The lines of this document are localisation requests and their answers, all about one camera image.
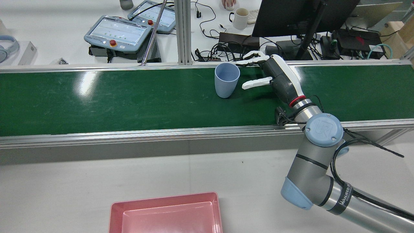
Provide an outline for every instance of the ur logo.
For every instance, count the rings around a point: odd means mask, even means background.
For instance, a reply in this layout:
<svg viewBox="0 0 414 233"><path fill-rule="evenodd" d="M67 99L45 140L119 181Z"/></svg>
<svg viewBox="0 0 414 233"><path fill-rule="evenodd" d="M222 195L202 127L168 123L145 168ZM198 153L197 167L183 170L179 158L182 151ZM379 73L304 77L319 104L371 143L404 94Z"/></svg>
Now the ur logo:
<svg viewBox="0 0 414 233"><path fill-rule="evenodd" d="M324 135L326 138L330 137L330 132L334 126L330 122L326 122L323 120L318 120L316 123L316 133L320 135Z"/></svg>

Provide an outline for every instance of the plastic tray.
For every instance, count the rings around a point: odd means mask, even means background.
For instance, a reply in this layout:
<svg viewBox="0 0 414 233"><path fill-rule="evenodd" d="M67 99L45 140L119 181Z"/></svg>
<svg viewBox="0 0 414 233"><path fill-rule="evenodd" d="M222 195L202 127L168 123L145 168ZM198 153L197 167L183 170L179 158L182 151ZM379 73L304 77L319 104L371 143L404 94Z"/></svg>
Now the plastic tray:
<svg viewBox="0 0 414 233"><path fill-rule="evenodd" d="M222 233L217 193L116 202L109 233Z"/></svg>

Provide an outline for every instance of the red ring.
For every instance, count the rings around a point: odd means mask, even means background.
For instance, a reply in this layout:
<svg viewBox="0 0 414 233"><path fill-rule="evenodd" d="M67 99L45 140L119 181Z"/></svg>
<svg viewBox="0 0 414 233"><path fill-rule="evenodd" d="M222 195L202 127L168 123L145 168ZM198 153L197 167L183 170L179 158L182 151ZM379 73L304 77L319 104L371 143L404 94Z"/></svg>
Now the red ring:
<svg viewBox="0 0 414 233"><path fill-rule="evenodd" d="M293 103L295 103L298 99L302 99L302 98L305 99L306 96L301 95L301 96L296 97L294 100L292 100L292 102L290 102L289 107L293 107Z"/></svg>

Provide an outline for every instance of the green conveyor belt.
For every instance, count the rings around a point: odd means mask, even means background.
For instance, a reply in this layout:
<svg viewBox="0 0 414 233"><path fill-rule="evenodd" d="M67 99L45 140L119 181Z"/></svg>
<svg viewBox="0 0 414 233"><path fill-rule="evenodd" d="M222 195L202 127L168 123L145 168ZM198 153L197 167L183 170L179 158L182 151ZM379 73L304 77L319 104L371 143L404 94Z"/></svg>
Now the green conveyor belt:
<svg viewBox="0 0 414 233"><path fill-rule="evenodd" d="M303 92L341 121L414 118L411 66L301 66ZM0 136L274 124L282 103L241 68L228 99L213 68L0 74Z"/></svg>

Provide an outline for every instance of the teal cable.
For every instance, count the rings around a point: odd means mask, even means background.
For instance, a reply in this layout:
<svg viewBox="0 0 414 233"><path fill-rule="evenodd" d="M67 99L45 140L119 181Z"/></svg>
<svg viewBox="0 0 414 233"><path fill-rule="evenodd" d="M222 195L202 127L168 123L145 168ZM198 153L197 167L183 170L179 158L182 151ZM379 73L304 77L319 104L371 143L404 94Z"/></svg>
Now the teal cable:
<svg viewBox="0 0 414 233"><path fill-rule="evenodd" d="M377 44L371 49L371 51L369 51L368 56L366 57L367 60L371 56L372 51L374 51L374 49L376 49L378 46L387 46L390 49L390 59L392 59L392 48L387 44Z"/></svg>

